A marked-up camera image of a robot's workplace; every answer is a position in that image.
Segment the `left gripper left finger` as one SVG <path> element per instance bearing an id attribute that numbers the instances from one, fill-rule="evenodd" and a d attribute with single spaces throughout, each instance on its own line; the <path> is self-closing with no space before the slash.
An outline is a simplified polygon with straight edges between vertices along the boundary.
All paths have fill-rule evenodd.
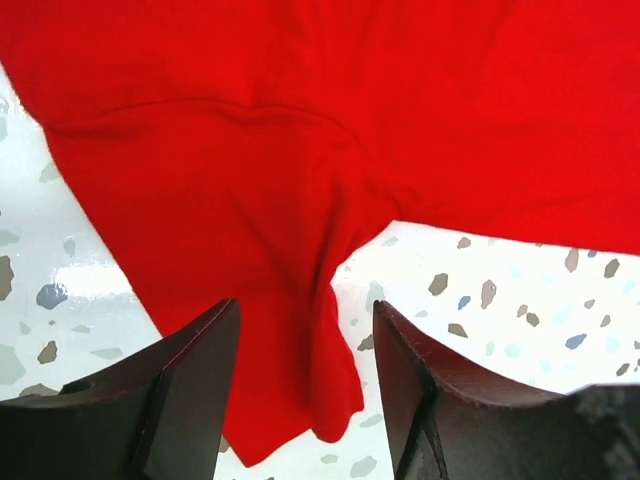
<path id="1" fill-rule="evenodd" d="M 223 300 L 56 395 L 2 402 L 2 478 L 213 478 L 240 325 Z"/>

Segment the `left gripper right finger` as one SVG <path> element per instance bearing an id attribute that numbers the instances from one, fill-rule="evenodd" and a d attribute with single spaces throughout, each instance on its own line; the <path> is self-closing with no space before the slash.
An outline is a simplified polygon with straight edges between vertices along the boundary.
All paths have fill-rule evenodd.
<path id="1" fill-rule="evenodd" d="M 386 301 L 373 306 L 373 339 L 394 478 L 638 478 L 638 385 L 567 395 L 525 385 L 422 333 Z"/>

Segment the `red t shirt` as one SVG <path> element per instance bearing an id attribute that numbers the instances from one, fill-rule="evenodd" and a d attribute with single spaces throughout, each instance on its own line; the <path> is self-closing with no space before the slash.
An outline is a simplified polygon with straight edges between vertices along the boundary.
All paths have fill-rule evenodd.
<path id="1" fill-rule="evenodd" d="M 635 1 L 5 1 L 1 63 L 158 330 L 240 303 L 249 467 L 363 408 L 331 280 L 390 222 L 639 250 Z"/>

